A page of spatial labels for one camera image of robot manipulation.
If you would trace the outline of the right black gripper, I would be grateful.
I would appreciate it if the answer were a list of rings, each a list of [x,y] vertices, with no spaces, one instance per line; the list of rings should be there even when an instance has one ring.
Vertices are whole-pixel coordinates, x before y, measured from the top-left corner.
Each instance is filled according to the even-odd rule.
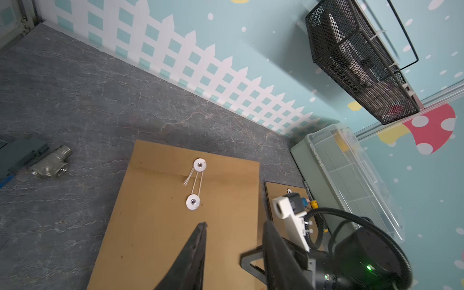
[[[306,251],[292,246],[291,252],[315,290],[347,290],[348,280],[342,275],[331,256],[324,251]],[[263,284],[267,284],[265,270],[253,262],[263,259],[263,246],[240,255],[240,267]]]

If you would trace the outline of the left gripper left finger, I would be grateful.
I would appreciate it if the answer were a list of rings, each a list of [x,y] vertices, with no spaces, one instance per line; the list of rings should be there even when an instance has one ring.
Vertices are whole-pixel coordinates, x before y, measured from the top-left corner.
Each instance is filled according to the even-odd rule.
[[[207,223],[199,223],[155,290],[202,290]]]

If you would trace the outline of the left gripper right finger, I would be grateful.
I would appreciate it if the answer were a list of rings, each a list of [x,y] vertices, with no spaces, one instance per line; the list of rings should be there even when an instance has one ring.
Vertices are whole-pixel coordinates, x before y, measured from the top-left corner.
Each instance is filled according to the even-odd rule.
[[[263,225],[263,259],[268,290],[313,290],[272,221]]]

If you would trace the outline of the brown kraft file bag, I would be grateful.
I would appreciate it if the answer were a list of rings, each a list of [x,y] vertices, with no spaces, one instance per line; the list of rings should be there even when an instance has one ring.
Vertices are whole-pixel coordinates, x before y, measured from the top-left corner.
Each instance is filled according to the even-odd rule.
[[[259,243],[260,188],[256,161],[136,141],[88,288],[154,289],[205,222],[204,288],[264,289],[239,264]]]
[[[308,209],[304,207],[305,199],[300,196],[304,188],[265,182],[272,218],[279,234],[290,242],[310,250],[307,239],[316,241],[319,233],[314,218],[305,220]]]

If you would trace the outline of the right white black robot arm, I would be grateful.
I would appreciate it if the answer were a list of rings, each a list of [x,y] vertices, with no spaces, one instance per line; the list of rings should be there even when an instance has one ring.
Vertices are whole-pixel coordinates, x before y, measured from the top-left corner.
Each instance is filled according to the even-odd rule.
[[[401,247],[367,217],[319,208],[317,241],[309,250],[283,238],[271,221],[262,245],[240,256],[240,267],[269,290],[409,290],[413,270]]]

